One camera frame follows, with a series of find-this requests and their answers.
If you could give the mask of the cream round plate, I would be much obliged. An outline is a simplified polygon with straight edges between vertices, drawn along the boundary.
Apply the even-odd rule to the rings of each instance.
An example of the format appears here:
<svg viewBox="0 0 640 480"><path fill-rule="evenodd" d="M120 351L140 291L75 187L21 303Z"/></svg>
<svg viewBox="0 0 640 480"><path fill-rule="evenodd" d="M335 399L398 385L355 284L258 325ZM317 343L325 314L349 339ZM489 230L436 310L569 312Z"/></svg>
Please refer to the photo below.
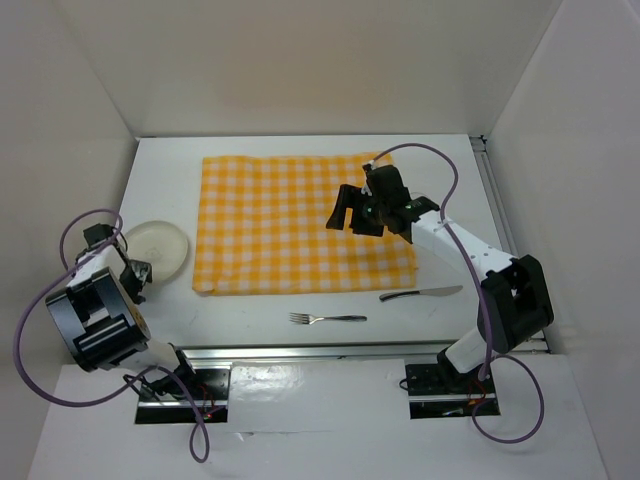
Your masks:
<svg viewBox="0 0 640 480"><path fill-rule="evenodd" d="M184 269L189 254L187 235L173 223L151 220L132 227L125 235L128 256L151 265L151 285L163 286Z"/></svg>

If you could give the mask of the yellow white checkered cloth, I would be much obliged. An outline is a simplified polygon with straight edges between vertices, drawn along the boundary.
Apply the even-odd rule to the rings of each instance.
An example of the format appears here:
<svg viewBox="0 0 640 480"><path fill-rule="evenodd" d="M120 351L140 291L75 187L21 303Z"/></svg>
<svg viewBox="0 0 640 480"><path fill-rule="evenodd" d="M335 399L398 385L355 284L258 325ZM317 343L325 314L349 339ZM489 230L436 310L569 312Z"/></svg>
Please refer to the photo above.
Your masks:
<svg viewBox="0 0 640 480"><path fill-rule="evenodd" d="M386 233L330 230L341 185L361 185L370 153L206 157L192 288L207 295L344 293L410 288L411 245Z"/></svg>

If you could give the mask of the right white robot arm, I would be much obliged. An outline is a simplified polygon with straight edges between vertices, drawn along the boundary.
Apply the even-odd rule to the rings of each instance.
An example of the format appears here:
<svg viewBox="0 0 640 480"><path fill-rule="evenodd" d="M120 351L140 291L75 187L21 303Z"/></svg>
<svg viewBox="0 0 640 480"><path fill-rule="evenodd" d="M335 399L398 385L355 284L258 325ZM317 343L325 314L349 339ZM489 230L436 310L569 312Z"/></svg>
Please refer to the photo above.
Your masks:
<svg viewBox="0 0 640 480"><path fill-rule="evenodd" d="M363 166L363 187L340 186L326 227L349 228L358 235L397 234L472 277L479 299L476 326L438 355L436 379L448 392L460 391L471 372L488 372L488 354L507 354L554 320L540 262L531 255L515 257L482 241L444 215L425 196L413 199L398 169Z"/></svg>

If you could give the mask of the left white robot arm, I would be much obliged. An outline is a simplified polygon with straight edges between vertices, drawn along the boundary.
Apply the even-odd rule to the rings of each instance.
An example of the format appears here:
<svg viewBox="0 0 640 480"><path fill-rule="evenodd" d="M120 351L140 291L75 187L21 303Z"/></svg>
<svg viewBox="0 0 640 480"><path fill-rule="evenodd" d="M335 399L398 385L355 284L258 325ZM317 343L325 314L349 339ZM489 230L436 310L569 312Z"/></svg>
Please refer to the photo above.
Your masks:
<svg viewBox="0 0 640 480"><path fill-rule="evenodd" d="M104 223L83 231L87 247L76 257L76 272L45 304L75 362L86 372L116 368L139 372L166 368L163 389L176 399L196 390L197 374L184 355L151 337L139 305L153 280L148 262L131 259L116 228Z"/></svg>

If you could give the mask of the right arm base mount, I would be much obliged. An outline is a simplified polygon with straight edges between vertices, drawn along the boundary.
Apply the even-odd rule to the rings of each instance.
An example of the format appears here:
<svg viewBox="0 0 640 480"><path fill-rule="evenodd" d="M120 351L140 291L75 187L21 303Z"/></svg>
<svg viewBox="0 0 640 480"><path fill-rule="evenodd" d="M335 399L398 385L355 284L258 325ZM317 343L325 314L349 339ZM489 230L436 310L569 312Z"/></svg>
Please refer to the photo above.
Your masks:
<svg viewBox="0 0 640 480"><path fill-rule="evenodd" d="M501 414L496 388L489 378L480 382L476 371L447 377L436 363L409 363L398 387L408 396L410 418L445 419Z"/></svg>

